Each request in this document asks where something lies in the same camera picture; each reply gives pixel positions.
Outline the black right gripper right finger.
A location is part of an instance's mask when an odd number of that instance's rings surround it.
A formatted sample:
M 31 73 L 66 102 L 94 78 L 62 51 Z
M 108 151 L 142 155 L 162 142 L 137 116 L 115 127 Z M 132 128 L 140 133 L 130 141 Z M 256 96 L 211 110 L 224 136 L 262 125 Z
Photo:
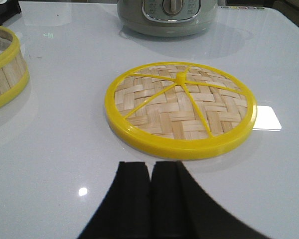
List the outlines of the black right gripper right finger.
M 180 161 L 158 161 L 151 176 L 155 239 L 264 239 L 214 201 Z

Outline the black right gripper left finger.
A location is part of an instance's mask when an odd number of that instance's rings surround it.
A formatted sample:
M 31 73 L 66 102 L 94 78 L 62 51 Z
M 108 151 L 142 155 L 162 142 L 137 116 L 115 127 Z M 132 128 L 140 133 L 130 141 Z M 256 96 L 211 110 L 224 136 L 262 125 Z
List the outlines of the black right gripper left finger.
M 144 162 L 120 162 L 80 239 L 149 239 L 150 178 Z

